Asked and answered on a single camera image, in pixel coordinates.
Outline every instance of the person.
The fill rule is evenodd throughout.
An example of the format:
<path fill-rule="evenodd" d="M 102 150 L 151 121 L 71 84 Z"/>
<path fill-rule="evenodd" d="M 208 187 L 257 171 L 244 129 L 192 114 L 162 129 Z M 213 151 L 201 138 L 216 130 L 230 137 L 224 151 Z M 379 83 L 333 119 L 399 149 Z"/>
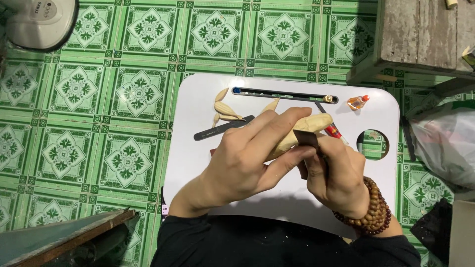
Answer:
<path fill-rule="evenodd" d="M 242 128 L 227 130 L 206 169 L 173 198 L 158 233 L 153 267 L 392 267 L 421 264 L 396 218 L 376 235 L 351 244 L 339 236 L 296 223 L 251 216 L 208 216 L 209 209 L 272 189 L 294 167 L 326 207 L 352 219 L 368 212 L 365 157 L 339 139 L 318 136 L 328 162 L 310 146 L 295 146 L 269 165 L 265 158 L 311 108 L 266 111 Z"/>

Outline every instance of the bead bracelet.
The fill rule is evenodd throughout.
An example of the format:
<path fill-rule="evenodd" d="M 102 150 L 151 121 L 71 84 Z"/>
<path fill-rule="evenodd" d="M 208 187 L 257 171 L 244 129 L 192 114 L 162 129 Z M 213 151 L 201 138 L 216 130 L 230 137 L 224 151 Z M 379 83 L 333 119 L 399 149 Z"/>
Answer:
<path fill-rule="evenodd" d="M 361 231 L 363 234 L 380 234 L 389 227 L 391 210 L 384 201 L 384 197 L 376 183 L 366 176 L 363 177 L 363 181 L 370 192 L 368 213 L 361 219 L 350 219 L 337 211 L 333 211 L 333 214 L 338 220 Z"/>

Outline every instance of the glue bottle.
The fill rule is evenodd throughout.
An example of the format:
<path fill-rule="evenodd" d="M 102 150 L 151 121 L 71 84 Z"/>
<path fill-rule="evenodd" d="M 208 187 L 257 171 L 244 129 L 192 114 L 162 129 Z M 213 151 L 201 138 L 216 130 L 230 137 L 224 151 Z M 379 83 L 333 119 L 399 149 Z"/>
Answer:
<path fill-rule="evenodd" d="M 352 110 L 358 110 L 366 104 L 370 97 L 368 95 L 352 97 L 348 100 L 347 104 Z"/>

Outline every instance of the green tile floor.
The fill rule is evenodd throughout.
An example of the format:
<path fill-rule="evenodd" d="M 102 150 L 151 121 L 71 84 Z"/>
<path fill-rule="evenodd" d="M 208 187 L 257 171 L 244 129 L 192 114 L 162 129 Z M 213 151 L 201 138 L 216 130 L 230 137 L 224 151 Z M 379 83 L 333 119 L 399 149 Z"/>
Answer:
<path fill-rule="evenodd" d="M 131 207 L 140 219 L 115 257 L 121 266 L 146 266 L 180 82 L 209 72 L 344 85 L 351 66 L 372 53 L 376 10 L 377 0 L 81 1 L 61 50 L 8 51 L 0 76 L 0 231 Z M 429 87 L 448 79 L 384 73 L 398 80 L 362 85 L 393 94 L 401 114 L 440 101 Z M 442 266 L 409 228 L 454 195 L 409 161 L 402 133 L 397 145 L 396 216 L 422 266 Z M 386 142 L 367 131 L 363 148 L 379 157 Z"/>

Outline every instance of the black shirt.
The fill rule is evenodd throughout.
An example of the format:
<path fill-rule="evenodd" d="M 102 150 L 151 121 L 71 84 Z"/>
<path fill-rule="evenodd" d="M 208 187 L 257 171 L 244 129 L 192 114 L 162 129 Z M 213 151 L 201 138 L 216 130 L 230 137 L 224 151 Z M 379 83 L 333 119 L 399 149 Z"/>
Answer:
<path fill-rule="evenodd" d="M 405 236 L 360 237 L 350 245 L 315 228 L 250 216 L 168 216 L 152 267 L 420 266 Z"/>

